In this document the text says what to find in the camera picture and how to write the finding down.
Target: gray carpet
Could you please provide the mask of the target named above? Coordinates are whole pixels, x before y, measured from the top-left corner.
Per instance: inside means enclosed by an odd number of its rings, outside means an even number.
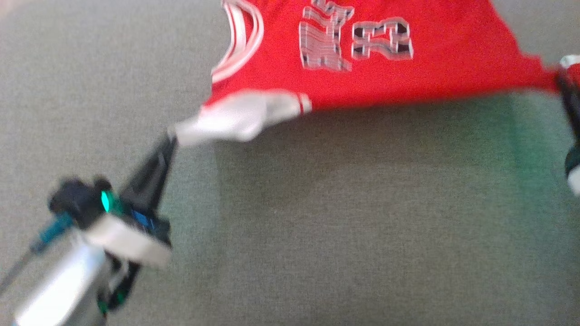
[[[497,7],[547,63],[580,52],[577,1]],[[1,20],[0,267],[49,221],[59,177],[119,186],[192,116],[228,41],[209,0],[41,0]],[[162,209],[173,262],[110,325],[577,325],[571,140],[557,98],[523,93],[182,148]],[[0,324],[67,248],[0,299]]]

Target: white jersey trim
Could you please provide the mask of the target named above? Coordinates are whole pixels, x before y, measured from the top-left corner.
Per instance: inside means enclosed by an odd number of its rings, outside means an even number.
[[[580,63],[580,55],[568,55],[564,56],[562,60],[560,60],[560,65],[565,69],[572,67],[575,64]]]
[[[239,71],[256,53],[264,38],[264,20],[256,6],[244,0],[223,0],[222,7],[230,22],[230,46],[212,69],[212,83],[229,78]],[[252,16],[253,29],[248,40],[242,11]]]
[[[202,106],[193,118],[170,131],[181,146],[195,146],[212,140],[248,142],[264,129],[312,111],[308,95],[285,89],[247,89]]]

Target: black cable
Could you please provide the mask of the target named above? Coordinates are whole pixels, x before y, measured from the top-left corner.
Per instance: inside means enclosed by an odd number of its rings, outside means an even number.
[[[12,282],[14,282],[16,277],[22,272],[22,270],[24,270],[26,265],[30,262],[30,260],[32,260],[34,256],[35,254],[32,252],[32,250],[29,250],[12,266],[4,278],[2,278],[2,282],[0,283],[0,296],[6,292],[8,287],[12,284]]]

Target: jersey armhole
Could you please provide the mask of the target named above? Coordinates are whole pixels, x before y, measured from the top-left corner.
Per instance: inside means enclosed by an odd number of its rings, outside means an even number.
[[[256,53],[264,37],[264,21],[256,6],[244,0],[222,0],[222,8],[230,23],[230,46],[221,61],[212,69],[213,84],[239,71]],[[244,12],[252,20],[249,36]]]

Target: jersey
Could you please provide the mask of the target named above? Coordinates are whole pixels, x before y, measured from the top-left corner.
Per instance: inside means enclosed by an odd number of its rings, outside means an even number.
[[[249,140],[311,111],[557,91],[555,70],[520,51],[489,0],[222,5],[231,44],[211,97],[180,125],[191,139]]]

